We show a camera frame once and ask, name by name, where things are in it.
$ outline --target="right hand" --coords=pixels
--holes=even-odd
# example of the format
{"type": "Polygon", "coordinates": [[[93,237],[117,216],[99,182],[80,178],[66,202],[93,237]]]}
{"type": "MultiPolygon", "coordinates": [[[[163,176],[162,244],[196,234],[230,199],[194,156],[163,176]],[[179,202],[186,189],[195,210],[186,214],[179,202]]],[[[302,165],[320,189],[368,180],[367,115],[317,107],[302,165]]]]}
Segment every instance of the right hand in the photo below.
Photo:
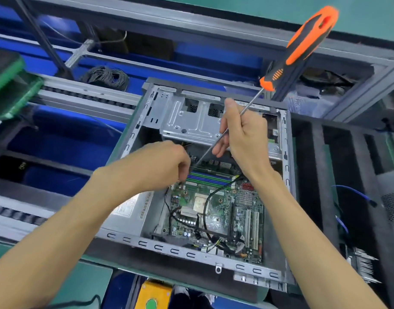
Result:
{"type": "Polygon", "coordinates": [[[266,175],[275,176],[268,156],[267,120],[250,110],[240,116],[242,110],[243,107],[233,99],[225,100],[220,133],[227,127],[229,133],[213,148],[212,153],[220,158],[230,146],[231,155],[251,182],[264,180],[266,175]]]}

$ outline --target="white pci slot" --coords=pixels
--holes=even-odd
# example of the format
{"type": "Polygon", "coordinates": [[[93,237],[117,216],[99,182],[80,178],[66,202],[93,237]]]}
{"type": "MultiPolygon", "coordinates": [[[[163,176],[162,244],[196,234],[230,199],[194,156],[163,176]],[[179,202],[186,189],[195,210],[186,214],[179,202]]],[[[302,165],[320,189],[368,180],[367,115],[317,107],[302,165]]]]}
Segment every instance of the white pci slot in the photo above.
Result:
{"type": "Polygon", "coordinates": [[[246,210],[246,223],[244,225],[244,231],[245,231],[245,241],[244,243],[246,244],[246,247],[250,246],[250,228],[251,228],[251,209],[246,210]]]}
{"type": "Polygon", "coordinates": [[[260,222],[260,213],[254,212],[253,220],[253,249],[258,250],[258,227],[260,222]]]}

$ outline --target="green work surface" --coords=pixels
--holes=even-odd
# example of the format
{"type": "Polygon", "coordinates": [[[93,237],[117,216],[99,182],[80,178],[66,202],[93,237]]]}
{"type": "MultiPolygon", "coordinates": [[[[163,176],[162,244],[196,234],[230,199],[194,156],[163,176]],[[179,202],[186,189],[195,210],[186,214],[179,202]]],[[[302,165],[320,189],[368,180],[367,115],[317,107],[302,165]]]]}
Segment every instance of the green work surface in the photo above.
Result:
{"type": "MultiPolygon", "coordinates": [[[[0,243],[0,257],[11,246],[0,243]]],[[[112,269],[93,265],[86,262],[78,262],[75,268],[68,275],[52,304],[67,302],[72,300],[87,301],[91,300],[94,295],[98,294],[101,301],[104,299],[105,291],[112,276],[112,269]]],[[[86,309],[98,309],[98,303],[95,301],[86,309]]]]}
{"type": "Polygon", "coordinates": [[[167,0],[303,24],[326,5],[339,9],[334,30],[394,41],[394,0],[167,0]]]}

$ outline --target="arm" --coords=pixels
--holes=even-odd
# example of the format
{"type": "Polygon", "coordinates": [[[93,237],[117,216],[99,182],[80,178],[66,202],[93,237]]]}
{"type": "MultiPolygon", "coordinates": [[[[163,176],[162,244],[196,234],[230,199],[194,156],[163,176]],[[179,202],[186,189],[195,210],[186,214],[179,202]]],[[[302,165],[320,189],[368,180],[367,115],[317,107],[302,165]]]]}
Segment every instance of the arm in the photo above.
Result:
{"type": "Polygon", "coordinates": [[[189,165],[184,148],[165,141],[97,169],[66,206],[0,258],[0,308],[48,304],[115,207],[185,180],[189,165]]]}
{"type": "Polygon", "coordinates": [[[231,153],[265,204],[290,268],[311,309],[386,308],[300,207],[268,159],[267,122],[226,100],[225,136],[213,153],[231,153]]]}

